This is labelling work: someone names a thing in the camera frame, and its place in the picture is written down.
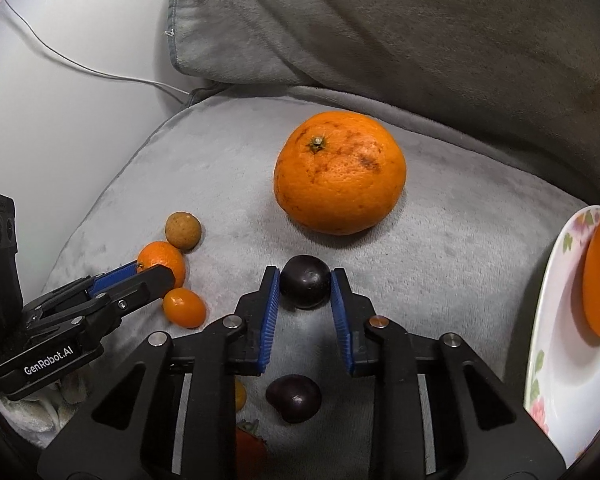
gray cushion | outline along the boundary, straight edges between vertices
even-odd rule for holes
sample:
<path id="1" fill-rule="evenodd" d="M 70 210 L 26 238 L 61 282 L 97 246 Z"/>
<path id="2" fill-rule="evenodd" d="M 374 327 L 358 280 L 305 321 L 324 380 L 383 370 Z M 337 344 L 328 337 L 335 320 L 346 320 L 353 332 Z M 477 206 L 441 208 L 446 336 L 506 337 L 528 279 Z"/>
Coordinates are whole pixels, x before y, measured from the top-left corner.
<path id="1" fill-rule="evenodd" d="M 46 288 L 135 259 L 146 243 L 163 238 L 171 212 L 191 211 L 204 236 L 187 255 L 186 286 L 204 298 L 210 320 L 255 290 L 265 266 L 314 254 L 345 267 L 352 288 L 408 330 L 463 335 L 520 394 L 516 379 L 524 375 L 537 275 L 554 237 L 583 203 L 531 174 L 433 138 L 455 135 L 461 143 L 461 134 L 449 128 L 356 98 L 357 109 L 427 130 L 423 135 L 384 122 L 404 150 L 405 192 L 365 235 L 298 230 L 275 202 L 273 167 L 291 131 L 333 107 L 313 102 L 325 96 L 309 88 L 263 90 L 225 91 L 157 130 L 68 241 Z M 169 324 L 160 303 L 152 304 L 125 317 L 106 338 L 96 371 L 110 370 L 155 330 L 190 333 Z M 313 378 L 324 395 L 318 415 L 293 427 L 264 399 L 266 386 L 288 373 Z M 366 479 L 372 384 L 346 375 L 328 306 L 281 310 L 267 373 L 244 383 L 249 400 L 239 417 L 260 420 L 271 452 L 264 478 Z"/>
<path id="2" fill-rule="evenodd" d="M 168 28 L 181 72 L 368 96 L 600 202 L 600 0 L 171 0 Z"/>

pink flower pattern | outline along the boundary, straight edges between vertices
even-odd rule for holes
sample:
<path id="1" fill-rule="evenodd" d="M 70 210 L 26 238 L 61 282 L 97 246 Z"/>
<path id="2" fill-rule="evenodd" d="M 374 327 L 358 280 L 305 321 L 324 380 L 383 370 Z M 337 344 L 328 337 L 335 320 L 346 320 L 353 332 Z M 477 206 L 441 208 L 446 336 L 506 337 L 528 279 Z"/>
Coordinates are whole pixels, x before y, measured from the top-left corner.
<path id="1" fill-rule="evenodd" d="M 562 242 L 562 252 L 571 251 L 573 241 L 576 240 L 584 247 L 591 238 L 590 234 L 600 223 L 600 208 L 588 210 L 579 214 L 570 225 L 570 231 L 565 233 Z"/>
<path id="2" fill-rule="evenodd" d="M 549 434 L 549 426 L 544 421 L 546 418 L 546 412 L 544 410 L 544 399 L 542 397 L 538 397 L 533 404 L 531 405 L 531 418 L 536 422 L 538 426 L 545 432 L 545 434 Z"/>

dark plum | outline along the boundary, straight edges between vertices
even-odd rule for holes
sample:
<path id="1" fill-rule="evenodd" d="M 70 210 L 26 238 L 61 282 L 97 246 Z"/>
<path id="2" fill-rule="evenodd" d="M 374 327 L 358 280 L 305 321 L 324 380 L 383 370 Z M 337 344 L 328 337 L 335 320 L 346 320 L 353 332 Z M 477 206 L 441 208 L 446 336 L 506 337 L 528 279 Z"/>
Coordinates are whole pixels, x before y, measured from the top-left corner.
<path id="1" fill-rule="evenodd" d="M 294 256 L 280 272 L 280 294 L 298 308 L 315 308 L 326 302 L 331 291 L 331 272 L 315 256 Z"/>
<path id="2" fill-rule="evenodd" d="M 289 424 L 309 420 L 322 404 L 320 387 L 304 375 L 285 375 L 276 379 L 267 387 L 266 397 Z"/>

metal screw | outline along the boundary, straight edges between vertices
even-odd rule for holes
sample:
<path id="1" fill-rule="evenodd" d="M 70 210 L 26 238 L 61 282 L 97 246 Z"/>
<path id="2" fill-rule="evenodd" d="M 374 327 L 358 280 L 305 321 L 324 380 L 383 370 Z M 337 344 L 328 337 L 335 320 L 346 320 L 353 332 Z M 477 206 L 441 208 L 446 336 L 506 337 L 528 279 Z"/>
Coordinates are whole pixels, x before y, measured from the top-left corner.
<path id="1" fill-rule="evenodd" d="M 167 342 L 167 335 L 164 332 L 154 332 L 148 341 L 151 346 L 162 346 Z"/>
<path id="2" fill-rule="evenodd" d="M 238 328 L 242 324 L 242 318 L 231 314 L 222 320 L 222 324 L 227 328 Z"/>
<path id="3" fill-rule="evenodd" d="M 389 320 L 384 316 L 372 316 L 369 318 L 369 325 L 374 328 L 385 328 L 389 326 Z"/>
<path id="4" fill-rule="evenodd" d="M 451 348 L 457 348 L 462 344 L 462 338 L 458 334 L 448 332 L 442 336 L 442 342 Z"/>

white cable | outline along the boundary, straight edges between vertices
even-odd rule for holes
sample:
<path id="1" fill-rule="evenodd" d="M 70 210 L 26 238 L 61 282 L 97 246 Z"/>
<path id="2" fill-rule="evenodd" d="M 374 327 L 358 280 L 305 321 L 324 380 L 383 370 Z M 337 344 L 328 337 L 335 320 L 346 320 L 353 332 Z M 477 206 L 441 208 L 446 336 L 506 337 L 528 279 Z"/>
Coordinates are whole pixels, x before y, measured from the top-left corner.
<path id="1" fill-rule="evenodd" d="M 48 48 L 51 52 L 53 52 L 54 54 L 56 54 L 56 56 L 61 57 L 62 59 L 68 61 L 71 64 L 74 64 L 75 66 L 79 66 L 80 68 L 87 70 L 88 72 L 94 73 L 96 75 L 102 76 L 102 77 L 106 77 L 109 79 L 117 79 L 120 81 L 133 81 L 133 82 L 137 82 L 137 83 L 144 83 L 144 84 L 148 84 L 151 86 L 154 86 L 160 90 L 162 90 L 163 92 L 165 92 L 166 94 L 170 95 L 171 97 L 173 97 L 174 99 L 176 99 L 176 101 L 180 102 L 181 104 L 184 104 L 180 99 L 178 99 L 175 95 L 171 94 L 168 90 L 166 90 L 167 88 L 176 91 L 176 92 L 180 92 L 181 94 L 184 95 L 189 95 L 189 92 L 185 92 L 184 90 L 181 90 L 179 88 L 176 88 L 175 86 L 171 86 L 168 85 L 167 83 L 160 83 L 159 81 L 152 81 L 151 79 L 142 79 L 140 77 L 129 77 L 129 76 L 124 76 L 124 75 L 117 75 L 117 74 L 110 74 L 107 72 L 101 72 L 100 70 L 96 70 L 94 68 L 89 68 L 88 66 L 85 66 L 81 63 L 78 63 L 77 61 L 74 61 L 73 59 L 65 56 L 64 54 L 61 54 L 60 52 L 58 52 L 56 49 L 52 48 L 51 46 L 49 46 L 48 44 L 45 43 L 45 41 L 42 40 L 42 38 L 39 37 L 39 35 L 36 34 L 36 31 L 33 30 L 33 28 L 31 27 L 31 25 L 29 25 L 29 22 L 27 20 L 25 20 L 16 9 L 14 9 L 13 7 L 11 7 L 11 4 L 7 1 L 4 0 L 4 2 L 7 4 L 7 6 L 13 11 L 13 13 L 20 18 L 20 20 L 22 20 L 22 23 L 24 23 L 27 28 L 31 31 L 31 33 L 33 34 L 33 36 L 42 44 L 44 45 L 46 48 Z"/>

